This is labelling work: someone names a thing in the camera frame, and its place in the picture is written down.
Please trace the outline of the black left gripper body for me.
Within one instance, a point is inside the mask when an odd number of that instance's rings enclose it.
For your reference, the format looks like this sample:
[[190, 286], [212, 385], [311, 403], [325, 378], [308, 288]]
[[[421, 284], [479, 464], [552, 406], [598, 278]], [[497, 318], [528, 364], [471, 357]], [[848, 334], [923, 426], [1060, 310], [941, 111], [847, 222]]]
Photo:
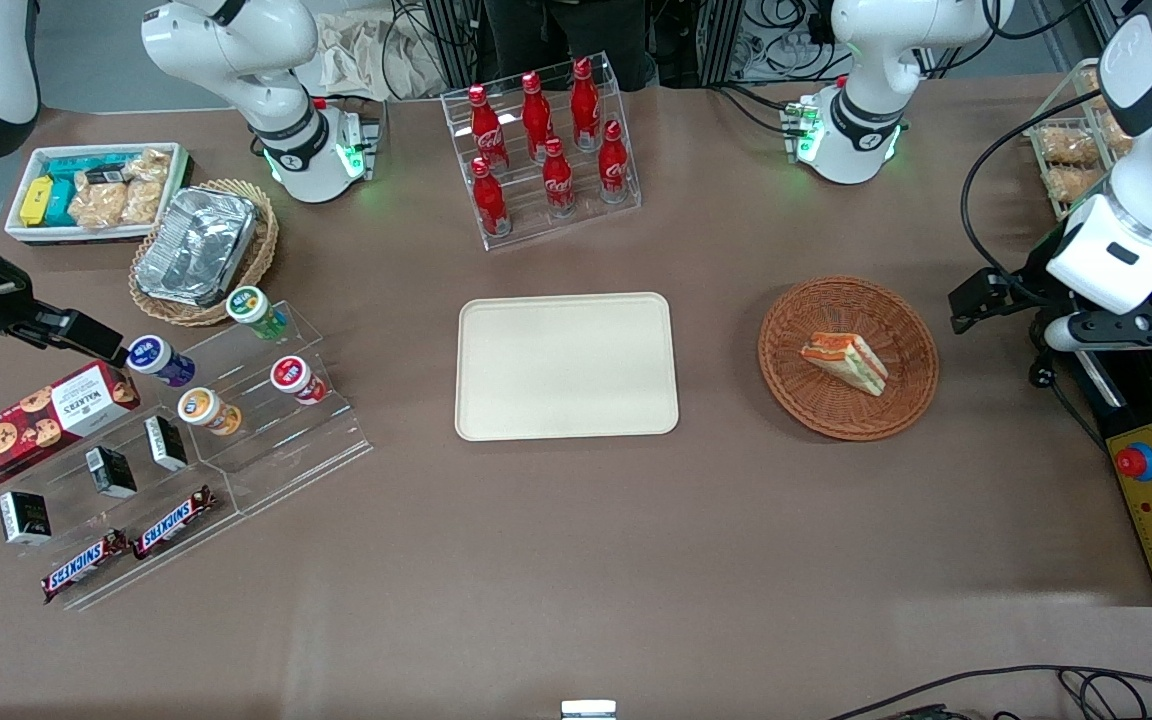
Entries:
[[1062, 247], [1068, 222], [1056, 223], [1038, 241], [1026, 255], [1026, 260], [1020, 270], [1005, 270], [1005, 266], [996, 264], [996, 258], [991, 256], [990, 263], [996, 265], [993, 273], [996, 275], [1010, 276], [1010, 281], [1002, 279], [1002, 290], [998, 293], [998, 300], [993, 301], [993, 306], [986, 314], [1007, 316], [1020, 313], [1025, 310], [1038, 310], [1039, 316], [1055, 319], [1058, 316], [1073, 314], [1079, 310], [1079, 301], [1068, 287], [1059, 279], [1051, 275], [1047, 270], [1048, 263]]

